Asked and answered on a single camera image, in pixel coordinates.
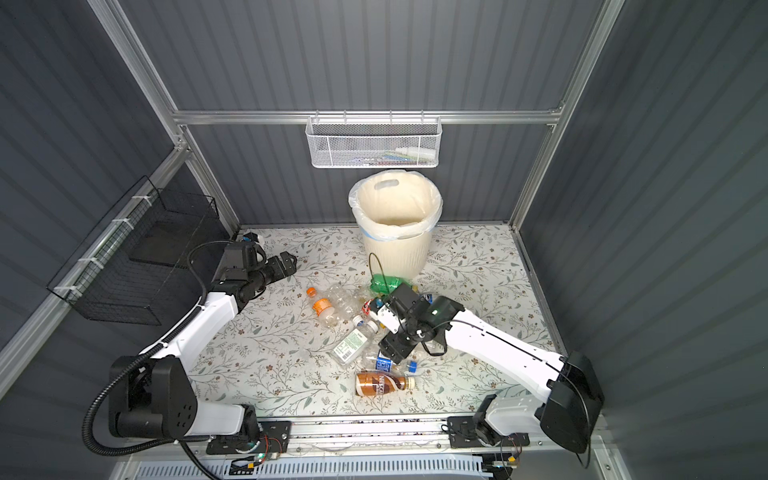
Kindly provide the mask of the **blue label water bottle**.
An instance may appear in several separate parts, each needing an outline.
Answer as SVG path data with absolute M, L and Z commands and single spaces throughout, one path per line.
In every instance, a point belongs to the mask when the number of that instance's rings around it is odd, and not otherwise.
M 406 359 L 400 363 L 396 363 L 394 360 L 383 355 L 375 355 L 372 358 L 372 362 L 375 371 L 386 373 L 402 373 L 405 375 L 416 375 L 420 372 L 419 363 L 411 359 Z

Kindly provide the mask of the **red label cola bottle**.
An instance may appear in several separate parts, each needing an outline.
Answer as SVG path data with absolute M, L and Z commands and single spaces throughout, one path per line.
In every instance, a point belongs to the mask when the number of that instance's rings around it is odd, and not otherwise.
M 379 309 L 380 309 L 380 298 L 372 298 L 363 303 L 361 311 L 364 315 L 368 317 L 376 318 Z

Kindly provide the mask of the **large green soda bottle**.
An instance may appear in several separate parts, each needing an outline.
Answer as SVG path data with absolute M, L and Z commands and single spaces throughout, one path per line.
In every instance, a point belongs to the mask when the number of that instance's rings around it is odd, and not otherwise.
M 412 287 L 408 280 L 401 277 L 375 273 L 370 280 L 369 288 L 378 295 L 388 295 L 401 285 L 407 285 L 409 288 Z

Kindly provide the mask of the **orange label bottle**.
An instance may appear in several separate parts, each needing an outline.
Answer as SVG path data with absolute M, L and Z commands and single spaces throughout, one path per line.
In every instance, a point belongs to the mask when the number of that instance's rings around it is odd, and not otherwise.
M 341 322 L 331 300 L 321 290 L 310 287 L 306 290 L 310 307 L 319 321 L 329 327 L 336 327 Z

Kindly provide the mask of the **green white label bottle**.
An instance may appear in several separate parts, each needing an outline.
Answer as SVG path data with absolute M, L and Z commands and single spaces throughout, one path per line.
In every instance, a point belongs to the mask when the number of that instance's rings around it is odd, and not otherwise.
M 376 320 L 357 317 L 356 326 L 348 332 L 329 352 L 330 358 L 341 366 L 351 364 L 363 353 L 379 331 Z

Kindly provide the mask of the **brown drink bottle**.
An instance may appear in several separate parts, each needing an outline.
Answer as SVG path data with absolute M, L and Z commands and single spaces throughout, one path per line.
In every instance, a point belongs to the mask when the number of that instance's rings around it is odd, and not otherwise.
M 361 397 L 383 396 L 414 388 L 414 378 L 394 375 L 391 372 L 363 371 L 355 377 L 355 393 Z

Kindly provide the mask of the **clear bottle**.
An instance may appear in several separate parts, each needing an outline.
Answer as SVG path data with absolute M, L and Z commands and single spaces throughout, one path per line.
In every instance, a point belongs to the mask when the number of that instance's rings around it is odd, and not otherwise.
M 327 290 L 327 296 L 340 316 L 352 320 L 362 314 L 363 301 L 341 284 L 333 284 Z

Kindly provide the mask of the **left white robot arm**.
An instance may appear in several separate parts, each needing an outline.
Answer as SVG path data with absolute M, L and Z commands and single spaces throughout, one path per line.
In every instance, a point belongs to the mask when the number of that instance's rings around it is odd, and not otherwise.
M 267 287 L 293 276 L 295 255 L 268 256 L 257 235 L 220 240 L 222 255 L 209 280 L 196 265 L 206 243 L 186 255 L 199 299 L 168 332 L 135 356 L 118 358 L 107 385 L 84 415 L 81 439 L 92 453 L 119 457 L 166 444 L 220 440 L 229 449 L 257 449 L 264 437 L 251 405 L 201 400 L 189 378 L 202 350 Z

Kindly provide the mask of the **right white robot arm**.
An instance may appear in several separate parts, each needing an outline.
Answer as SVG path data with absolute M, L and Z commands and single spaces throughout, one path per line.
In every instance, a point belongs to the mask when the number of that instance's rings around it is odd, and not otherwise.
M 496 447 L 517 434 L 542 433 L 576 455 L 591 451 L 591 436 L 605 395 L 591 361 L 563 356 L 515 338 L 444 296 L 426 299 L 407 285 L 372 301 L 374 320 L 388 330 L 379 348 L 395 363 L 417 346 L 436 343 L 438 356 L 456 350 L 505 373 L 525 397 L 490 394 L 472 417 L 475 439 Z

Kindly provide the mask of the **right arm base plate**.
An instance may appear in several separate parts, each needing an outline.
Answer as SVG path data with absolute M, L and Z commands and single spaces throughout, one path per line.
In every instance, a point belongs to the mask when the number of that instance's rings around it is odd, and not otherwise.
M 527 433 L 513 433 L 503 436 L 496 433 L 484 421 L 476 421 L 473 416 L 451 416 L 441 425 L 454 449 L 480 447 L 521 448 L 530 445 Z

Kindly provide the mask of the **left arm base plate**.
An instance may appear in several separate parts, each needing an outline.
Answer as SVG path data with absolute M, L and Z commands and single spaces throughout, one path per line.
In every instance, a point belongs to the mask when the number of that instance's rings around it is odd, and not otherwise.
M 290 421 L 260 421 L 255 434 L 217 436 L 207 447 L 208 455 L 283 454 L 287 452 L 293 424 Z

